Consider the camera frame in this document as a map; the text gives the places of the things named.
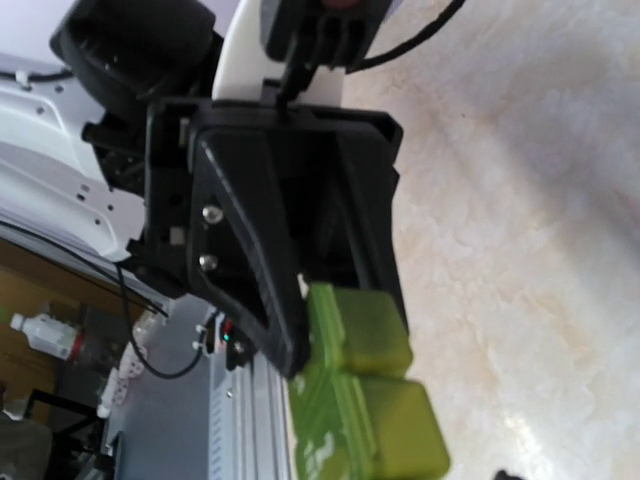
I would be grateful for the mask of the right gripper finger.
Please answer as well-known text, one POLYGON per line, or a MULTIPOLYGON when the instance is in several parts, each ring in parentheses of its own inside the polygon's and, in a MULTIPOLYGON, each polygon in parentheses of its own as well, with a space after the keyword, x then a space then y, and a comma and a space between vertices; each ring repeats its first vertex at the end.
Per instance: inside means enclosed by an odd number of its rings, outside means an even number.
POLYGON ((524 477, 517 475, 515 473, 509 472, 507 470, 499 470, 495 476, 493 477, 494 480, 525 480, 524 477))

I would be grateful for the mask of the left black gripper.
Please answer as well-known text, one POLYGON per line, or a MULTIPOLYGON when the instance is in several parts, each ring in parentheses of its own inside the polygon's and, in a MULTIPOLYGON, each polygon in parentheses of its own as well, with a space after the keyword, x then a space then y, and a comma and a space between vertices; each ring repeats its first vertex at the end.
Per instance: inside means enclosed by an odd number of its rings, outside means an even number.
POLYGON ((107 184, 145 208, 123 268, 220 307, 285 378, 309 356, 298 280, 386 292, 408 325, 392 235, 402 138, 384 112, 186 98, 84 129, 107 184))

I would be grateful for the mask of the green weekly pill organizer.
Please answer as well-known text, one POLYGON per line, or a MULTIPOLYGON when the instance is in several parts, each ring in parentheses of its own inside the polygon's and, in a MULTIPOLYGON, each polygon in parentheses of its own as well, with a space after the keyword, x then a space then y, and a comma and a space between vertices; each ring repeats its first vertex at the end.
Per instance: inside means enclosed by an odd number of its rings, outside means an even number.
POLYGON ((441 479, 451 464, 413 352, 383 291, 314 283, 311 356, 288 384, 301 479, 441 479))

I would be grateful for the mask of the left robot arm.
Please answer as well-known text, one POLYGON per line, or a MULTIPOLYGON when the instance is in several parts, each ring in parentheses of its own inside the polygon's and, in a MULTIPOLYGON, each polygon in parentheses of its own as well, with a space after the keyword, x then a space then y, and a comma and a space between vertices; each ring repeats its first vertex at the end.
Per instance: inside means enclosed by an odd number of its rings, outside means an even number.
POLYGON ((1 201, 168 298, 228 314, 284 377, 309 356, 301 280, 402 302, 402 130, 341 104, 386 1, 76 1, 61 70, 1 77, 1 201))

